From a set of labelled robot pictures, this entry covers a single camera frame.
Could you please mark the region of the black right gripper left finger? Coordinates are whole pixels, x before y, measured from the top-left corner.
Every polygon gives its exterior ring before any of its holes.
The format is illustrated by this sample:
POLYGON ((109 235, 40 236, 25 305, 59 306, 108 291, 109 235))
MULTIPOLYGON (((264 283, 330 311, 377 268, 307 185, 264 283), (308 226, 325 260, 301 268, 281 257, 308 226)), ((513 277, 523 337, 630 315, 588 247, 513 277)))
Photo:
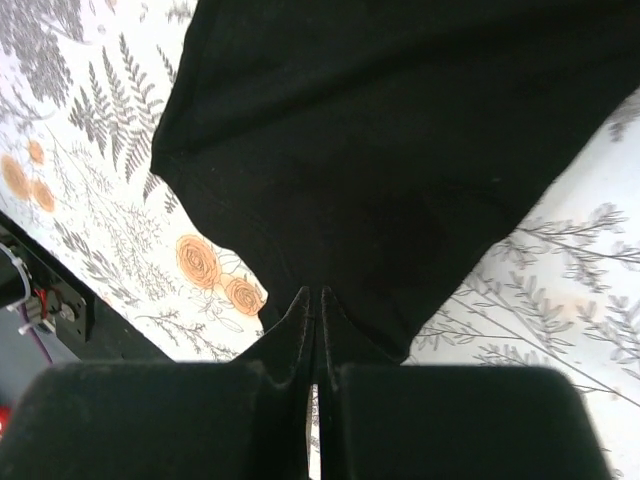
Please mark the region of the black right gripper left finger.
POLYGON ((74 362, 37 376, 1 440, 5 479, 304 479, 307 288, 227 363, 74 362))

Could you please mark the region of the floral patterned table mat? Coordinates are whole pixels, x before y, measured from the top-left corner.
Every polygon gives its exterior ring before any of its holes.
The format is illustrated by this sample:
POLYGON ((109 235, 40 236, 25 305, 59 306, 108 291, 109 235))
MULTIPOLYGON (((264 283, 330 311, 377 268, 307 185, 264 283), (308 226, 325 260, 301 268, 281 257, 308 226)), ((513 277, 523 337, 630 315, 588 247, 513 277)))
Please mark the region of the floral patterned table mat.
MULTIPOLYGON (((265 290, 150 173, 191 1, 1 5, 1 210, 98 297, 112 354, 228 361, 265 290)), ((547 366, 639 475, 639 91, 415 337, 413 363, 547 366)))

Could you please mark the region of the black underwear beige waistband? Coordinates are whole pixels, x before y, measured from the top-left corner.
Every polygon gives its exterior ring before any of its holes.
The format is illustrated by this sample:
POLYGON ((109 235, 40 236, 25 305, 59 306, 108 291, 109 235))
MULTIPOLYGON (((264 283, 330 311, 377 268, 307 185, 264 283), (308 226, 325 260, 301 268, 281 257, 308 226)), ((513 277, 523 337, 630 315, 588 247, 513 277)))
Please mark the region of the black underwear beige waistband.
POLYGON ((403 361, 639 83, 635 1, 201 1, 151 169, 268 294, 403 361))

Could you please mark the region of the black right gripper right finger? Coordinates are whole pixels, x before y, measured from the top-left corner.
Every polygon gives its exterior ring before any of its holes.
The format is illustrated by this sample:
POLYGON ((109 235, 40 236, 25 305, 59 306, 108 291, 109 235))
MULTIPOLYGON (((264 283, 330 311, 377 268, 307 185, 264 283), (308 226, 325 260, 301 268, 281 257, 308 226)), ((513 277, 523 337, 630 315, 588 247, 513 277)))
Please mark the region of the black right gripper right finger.
POLYGON ((324 289, 317 317, 325 479, 606 479, 581 398, 545 367, 396 364, 324 289))

